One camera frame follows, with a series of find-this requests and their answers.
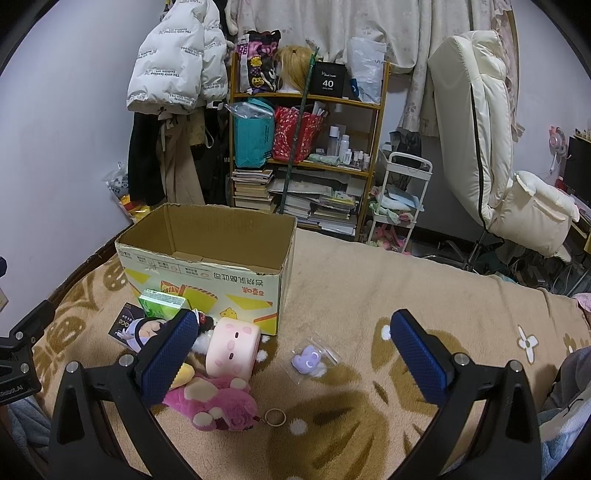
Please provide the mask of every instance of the blue textured pad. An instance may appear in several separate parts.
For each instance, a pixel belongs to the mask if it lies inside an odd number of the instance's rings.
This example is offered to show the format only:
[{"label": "blue textured pad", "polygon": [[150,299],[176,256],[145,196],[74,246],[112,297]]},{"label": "blue textured pad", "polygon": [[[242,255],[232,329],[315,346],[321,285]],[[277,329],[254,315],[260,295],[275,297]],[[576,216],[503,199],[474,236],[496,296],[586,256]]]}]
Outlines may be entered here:
[{"label": "blue textured pad", "polygon": [[447,401],[445,371],[400,312],[392,315],[390,337],[425,401],[439,407],[443,406]]},{"label": "blue textured pad", "polygon": [[148,408],[162,403],[198,332],[197,316],[189,311],[146,367],[142,375],[142,401]]}]

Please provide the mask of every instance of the metal screw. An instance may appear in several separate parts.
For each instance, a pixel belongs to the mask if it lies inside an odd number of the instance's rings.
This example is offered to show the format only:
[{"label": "metal screw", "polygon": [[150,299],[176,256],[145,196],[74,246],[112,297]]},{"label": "metal screw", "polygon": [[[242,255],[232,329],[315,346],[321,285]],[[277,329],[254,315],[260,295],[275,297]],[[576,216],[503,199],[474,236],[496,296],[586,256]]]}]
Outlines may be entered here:
[{"label": "metal screw", "polygon": [[130,355],[129,353],[126,353],[125,355],[119,357],[119,365],[121,365],[122,367],[128,367],[132,363],[134,363],[134,356]]},{"label": "metal screw", "polygon": [[455,363],[463,367],[470,363],[470,357],[467,356],[465,353],[456,353],[453,356],[453,360],[455,361]]},{"label": "metal screw", "polygon": [[509,367],[511,367],[514,372],[521,372],[523,370],[523,365],[517,360],[511,360],[511,362],[509,362]]},{"label": "metal screw", "polygon": [[76,370],[78,370],[78,362],[70,362],[66,365],[66,372],[69,374],[74,373]]}]

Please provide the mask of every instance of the white wall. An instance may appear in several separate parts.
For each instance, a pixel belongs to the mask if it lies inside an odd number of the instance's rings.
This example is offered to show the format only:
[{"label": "white wall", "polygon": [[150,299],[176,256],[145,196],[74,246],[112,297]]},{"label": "white wall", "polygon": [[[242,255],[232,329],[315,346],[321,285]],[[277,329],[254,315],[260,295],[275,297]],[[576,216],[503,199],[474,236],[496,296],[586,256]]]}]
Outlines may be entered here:
[{"label": "white wall", "polygon": [[0,335],[128,221],[100,179],[125,161],[125,98],[162,0],[60,0],[0,76]]},{"label": "white wall", "polygon": [[[548,17],[531,0],[512,0],[519,36],[521,84],[518,120],[525,127],[515,144],[514,170],[550,178],[552,155],[548,129],[561,127],[566,135],[575,127],[586,128],[591,117],[591,80],[578,58]],[[396,128],[410,85],[408,76],[391,77],[381,141]],[[423,138],[423,156],[433,163],[433,177],[425,197],[425,212],[418,225],[448,235],[476,240],[481,227],[466,213],[443,178],[441,146],[435,138]]]}]

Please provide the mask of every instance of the red gift bag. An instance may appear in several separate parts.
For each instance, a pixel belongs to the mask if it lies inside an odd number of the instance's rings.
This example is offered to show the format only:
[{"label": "red gift bag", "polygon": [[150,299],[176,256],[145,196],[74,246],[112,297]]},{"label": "red gift bag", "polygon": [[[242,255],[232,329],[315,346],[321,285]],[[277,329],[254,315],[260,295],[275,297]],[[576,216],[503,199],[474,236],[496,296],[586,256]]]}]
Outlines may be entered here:
[{"label": "red gift bag", "polygon": [[[299,110],[295,107],[278,106],[275,109],[275,137],[273,138],[273,158],[288,162],[291,145],[296,133]],[[305,112],[301,119],[300,144],[295,149],[294,164],[308,158],[312,143],[322,129],[324,117]]]}]

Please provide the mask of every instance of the bed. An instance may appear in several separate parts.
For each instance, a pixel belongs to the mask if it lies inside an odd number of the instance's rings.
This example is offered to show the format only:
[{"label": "bed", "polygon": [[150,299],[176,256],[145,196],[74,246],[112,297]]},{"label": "bed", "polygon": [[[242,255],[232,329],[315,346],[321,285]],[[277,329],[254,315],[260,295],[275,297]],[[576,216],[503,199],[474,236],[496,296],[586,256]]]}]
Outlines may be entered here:
[{"label": "bed", "polygon": [[[566,355],[589,345],[591,333],[575,300],[406,255],[297,230],[295,257],[279,334],[265,336],[251,379],[260,412],[280,408],[283,427],[198,432],[165,407],[153,409],[171,441],[204,479],[314,480],[387,478],[436,412],[424,402],[388,339],[389,317],[407,308],[452,352],[480,364],[517,359],[539,408]],[[107,332],[126,301],[135,301],[117,259],[79,281],[34,347],[51,415],[66,364],[112,363],[124,348]],[[343,361],[295,385],[282,364],[310,328]],[[191,355],[190,362],[203,365]],[[452,455],[467,447],[476,406]],[[130,464],[146,471],[112,404],[113,429]]]}]

